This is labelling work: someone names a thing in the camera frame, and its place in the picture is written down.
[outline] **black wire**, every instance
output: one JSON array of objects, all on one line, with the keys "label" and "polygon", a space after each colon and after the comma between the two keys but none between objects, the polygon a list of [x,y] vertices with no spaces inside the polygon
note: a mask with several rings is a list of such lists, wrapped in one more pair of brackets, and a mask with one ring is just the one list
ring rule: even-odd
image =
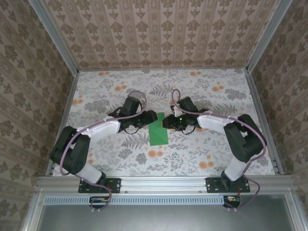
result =
[{"label": "black wire", "polygon": [[135,132],[133,132],[133,133],[128,133],[128,132],[126,131],[126,129],[124,129],[124,131],[125,131],[127,134],[132,135],[132,134],[137,133],[137,132],[139,131],[139,128],[137,129],[137,131],[135,131]]},{"label": "black wire", "polygon": [[183,133],[184,135],[189,135],[189,134],[192,134],[192,133],[194,132],[195,129],[196,129],[196,127],[193,127],[193,130],[192,130],[191,132],[188,132],[188,133],[184,133],[183,130],[182,130],[182,133]]}]

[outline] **wallpaper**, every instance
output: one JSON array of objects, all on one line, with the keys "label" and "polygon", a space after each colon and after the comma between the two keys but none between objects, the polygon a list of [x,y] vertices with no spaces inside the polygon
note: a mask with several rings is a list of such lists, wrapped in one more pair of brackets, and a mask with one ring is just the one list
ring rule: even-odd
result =
[{"label": "wallpaper", "polygon": [[308,1],[294,0],[253,71],[286,174],[308,211]]},{"label": "wallpaper", "polygon": [[79,69],[245,66],[278,0],[42,0]]},{"label": "wallpaper", "polygon": [[[171,92],[191,97],[198,109],[222,115],[258,117],[242,69],[144,70],[80,72],[68,125],[78,128],[104,119],[121,107],[132,90],[146,93],[147,108],[171,114]],[[133,95],[144,100],[139,94]],[[128,133],[135,132],[129,128]],[[188,127],[185,133],[192,131]],[[168,145],[150,146],[149,127],[136,134],[118,134],[91,142],[88,162],[107,176],[220,176],[233,154],[224,134],[197,128],[192,134],[167,131]],[[273,175],[267,154],[255,161],[248,175]],[[58,166],[53,173],[60,176]]]},{"label": "wallpaper", "polygon": [[72,76],[26,0],[0,1],[0,230],[25,218]]}]

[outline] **green cloth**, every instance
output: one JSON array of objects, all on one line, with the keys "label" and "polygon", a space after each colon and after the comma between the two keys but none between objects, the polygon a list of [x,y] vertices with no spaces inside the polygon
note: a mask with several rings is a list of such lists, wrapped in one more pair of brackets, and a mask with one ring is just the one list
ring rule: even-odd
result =
[{"label": "green cloth", "polygon": [[149,124],[150,146],[169,144],[167,129],[163,128],[165,113],[157,113],[158,120]]}]

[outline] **patterned table surface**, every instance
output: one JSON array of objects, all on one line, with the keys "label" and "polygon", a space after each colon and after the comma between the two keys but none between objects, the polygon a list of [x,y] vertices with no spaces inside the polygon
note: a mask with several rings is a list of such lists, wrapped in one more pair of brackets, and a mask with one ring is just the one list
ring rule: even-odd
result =
[{"label": "patterned table surface", "polygon": [[[146,93],[147,110],[171,113],[171,91],[190,96],[198,107],[223,115],[258,118],[242,69],[81,72],[67,125],[93,124],[123,105],[129,92]],[[225,135],[196,129],[190,135],[168,130],[168,145],[150,146],[148,126],[90,144],[88,162],[107,176],[220,175],[232,153]],[[270,157],[255,161],[247,175],[273,175]],[[53,172],[60,176],[59,166]]]}]

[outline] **patterned wallpaper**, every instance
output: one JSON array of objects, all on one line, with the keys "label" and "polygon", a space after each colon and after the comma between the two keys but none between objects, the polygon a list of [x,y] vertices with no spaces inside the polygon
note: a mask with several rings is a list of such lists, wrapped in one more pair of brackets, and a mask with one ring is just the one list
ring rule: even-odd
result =
[{"label": "patterned wallpaper", "polygon": [[253,71],[286,174],[308,212],[308,1],[294,0]]},{"label": "patterned wallpaper", "polygon": [[0,230],[25,218],[72,77],[26,0],[0,1]]},{"label": "patterned wallpaper", "polygon": [[80,69],[244,66],[279,0],[42,0]]}]

